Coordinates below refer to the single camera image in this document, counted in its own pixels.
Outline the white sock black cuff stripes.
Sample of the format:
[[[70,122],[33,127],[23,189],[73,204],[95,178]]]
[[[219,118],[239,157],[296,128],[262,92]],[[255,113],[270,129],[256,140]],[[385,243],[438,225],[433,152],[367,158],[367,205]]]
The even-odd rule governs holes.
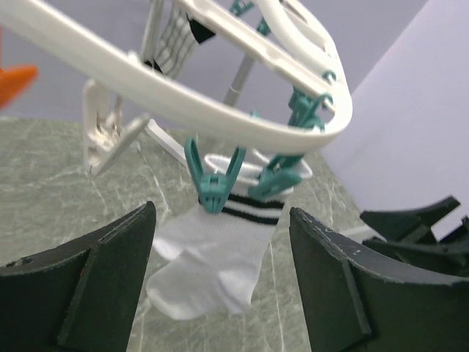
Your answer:
[[[250,309],[262,258],[292,189],[266,200],[248,195],[269,162],[250,150],[220,213],[197,202],[186,213],[157,226],[153,249],[168,264],[147,281],[152,304],[174,320],[190,320],[218,308],[233,314]]]

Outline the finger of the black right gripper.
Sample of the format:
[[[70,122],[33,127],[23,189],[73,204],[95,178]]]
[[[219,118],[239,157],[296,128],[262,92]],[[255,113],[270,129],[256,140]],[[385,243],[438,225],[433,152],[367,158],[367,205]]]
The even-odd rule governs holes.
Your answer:
[[[360,219],[384,238],[406,238],[423,231],[424,237],[431,227],[460,206],[455,197],[446,197],[422,208],[407,210],[365,210]]]
[[[442,274],[468,277],[468,241],[421,244],[371,238],[362,244],[402,263]]]

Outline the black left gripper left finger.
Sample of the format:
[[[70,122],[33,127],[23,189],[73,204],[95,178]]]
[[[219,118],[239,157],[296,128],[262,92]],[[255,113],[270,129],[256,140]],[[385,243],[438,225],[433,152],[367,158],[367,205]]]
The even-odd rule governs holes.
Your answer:
[[[153,202],[1,267],[2,351],[126,351],[156,225]]]

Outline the black and white striped sock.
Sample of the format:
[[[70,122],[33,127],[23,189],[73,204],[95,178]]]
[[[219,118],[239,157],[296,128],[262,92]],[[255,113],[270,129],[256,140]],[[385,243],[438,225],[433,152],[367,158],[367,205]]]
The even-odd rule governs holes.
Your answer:
[[[158,34],[162,10],[162,1],[150,2],[141,61],[169,78],[176,78],[193,50],[213,38],[215,32],[174,4],[163,34]]]

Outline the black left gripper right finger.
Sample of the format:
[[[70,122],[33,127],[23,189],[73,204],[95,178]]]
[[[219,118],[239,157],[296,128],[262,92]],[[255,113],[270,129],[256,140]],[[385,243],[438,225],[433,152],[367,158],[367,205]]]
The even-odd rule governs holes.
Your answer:
[[[408,265],[301,208],[289,235],[313,351],[466,351],[468,280]]]

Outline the teal clothespin being pinched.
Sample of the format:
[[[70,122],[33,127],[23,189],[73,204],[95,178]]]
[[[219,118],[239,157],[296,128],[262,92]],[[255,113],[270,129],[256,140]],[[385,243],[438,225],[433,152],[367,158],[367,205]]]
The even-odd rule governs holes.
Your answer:
[[[225,174],[204,170],[199,148],[194,138],[186,139],[184,153],[193,184],[199,195],[199,201],[208,213],[220,213],[243,165],[246,149],[236,147]]]

